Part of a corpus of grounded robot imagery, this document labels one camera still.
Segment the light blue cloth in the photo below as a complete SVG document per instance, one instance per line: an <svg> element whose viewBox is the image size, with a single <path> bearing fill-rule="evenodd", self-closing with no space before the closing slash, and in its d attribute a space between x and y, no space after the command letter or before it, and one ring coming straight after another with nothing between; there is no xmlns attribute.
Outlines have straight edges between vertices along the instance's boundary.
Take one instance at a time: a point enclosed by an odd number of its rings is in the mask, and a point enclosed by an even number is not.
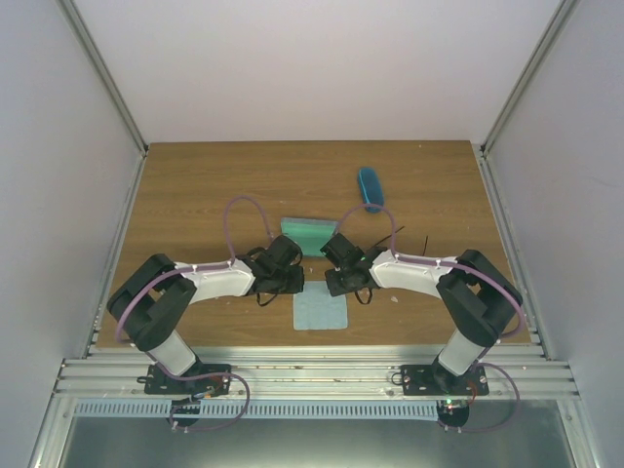
<svg viewBox="0 0 624 468"><path fill-rule="evenodd" d="M331 296L325 282L306 282L303 291L292 297L292 324L300 332L345 330L346 296Z"/></svg>

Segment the grey-blue glasses case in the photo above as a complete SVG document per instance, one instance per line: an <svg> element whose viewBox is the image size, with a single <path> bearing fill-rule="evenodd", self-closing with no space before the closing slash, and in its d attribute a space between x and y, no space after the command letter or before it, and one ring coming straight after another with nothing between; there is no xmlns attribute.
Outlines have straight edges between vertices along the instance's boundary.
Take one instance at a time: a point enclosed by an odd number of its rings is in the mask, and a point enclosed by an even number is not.
<svg viewBox="0 0 624 468"><path fill-rule="evenodd" d="M294 241L306 257L323 257L321 248L331 239L337 222L333 220L283 217L282 234Z"/></svg>

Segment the blue translucent glasses case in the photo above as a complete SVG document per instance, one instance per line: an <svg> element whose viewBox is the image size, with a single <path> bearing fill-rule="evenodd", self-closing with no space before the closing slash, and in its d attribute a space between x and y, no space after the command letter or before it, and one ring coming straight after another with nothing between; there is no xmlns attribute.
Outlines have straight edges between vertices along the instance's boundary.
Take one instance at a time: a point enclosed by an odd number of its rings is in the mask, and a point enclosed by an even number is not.
<svg viewBox="0 0 624 468"><path fill-rule="evenodd" d="M384 194L380 178L375 169L362 167L357 175L358 186L368 213L376 214L380 212L380 207L384 206Z"/></svg>

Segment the black round sunglasses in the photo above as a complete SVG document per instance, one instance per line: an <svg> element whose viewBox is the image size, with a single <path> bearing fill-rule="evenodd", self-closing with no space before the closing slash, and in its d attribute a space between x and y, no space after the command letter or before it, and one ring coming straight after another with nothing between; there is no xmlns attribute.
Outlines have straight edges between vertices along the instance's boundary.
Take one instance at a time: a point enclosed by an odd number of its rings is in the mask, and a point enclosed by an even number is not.
<svg viewBox="0 0 624 468"><path fill-rule="evenodd" d="M414 255L426 255L429 244L429 234L422 232L412 233L411 231L402 233L405 228L406 227L404 225L400 225L398 228L393 230L392 234L388 234L379 239L373 244L373 246L389 247L392 236L395 236L395 247L397 251Z"/></svg>

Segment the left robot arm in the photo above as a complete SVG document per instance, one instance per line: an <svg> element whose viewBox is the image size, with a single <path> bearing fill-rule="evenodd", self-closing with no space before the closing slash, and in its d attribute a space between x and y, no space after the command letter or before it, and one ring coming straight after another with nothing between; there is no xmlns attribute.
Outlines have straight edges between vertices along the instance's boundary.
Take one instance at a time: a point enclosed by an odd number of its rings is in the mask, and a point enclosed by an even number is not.
<svg viewBox="0 0 624 468"><path fill-rule="evenodd" d="M130 343L155 361L180 394L200 385L197 355L176 331L187 307L222 297L253 296L259 306L278 295L303 291L302 250L280 235L268 248L216 263L187 264L155 254L108 299L116 321L115 339Z"/></svg>

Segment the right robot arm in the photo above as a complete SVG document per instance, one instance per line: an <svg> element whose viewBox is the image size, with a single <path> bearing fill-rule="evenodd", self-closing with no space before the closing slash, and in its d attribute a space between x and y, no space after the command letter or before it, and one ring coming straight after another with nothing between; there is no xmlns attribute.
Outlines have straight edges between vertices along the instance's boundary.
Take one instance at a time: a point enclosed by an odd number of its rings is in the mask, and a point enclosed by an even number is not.
<svg viewBox="0 0 624 468"><path fill-rule="evenodd" d="M433 386L442 394L456 393L490 348L526 325L521 294L479 251L458 257L409 255L393 246L363 251L335 234L321 253L333 265L325 273L332 296L399 289L442 301L455 330L428 367Z"/></svg>

